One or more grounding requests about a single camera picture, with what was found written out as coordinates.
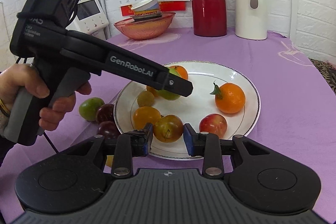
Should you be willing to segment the person's left hand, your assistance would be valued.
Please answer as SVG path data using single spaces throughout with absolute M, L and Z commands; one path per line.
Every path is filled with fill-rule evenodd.
M 17 93 L 21 87 L 37 98 L 46 98 L 50 91 L 39 77 L 37 71 L 26 64 L 15 64 L 1 73 L 1 101 L 7 110 L 13 108 Z M 71 112 L 76 104 L 76 96 L 58 98 L 51 108 L 40 111 L 39 125 L 47 131 L 54 131 L 66 113 Z

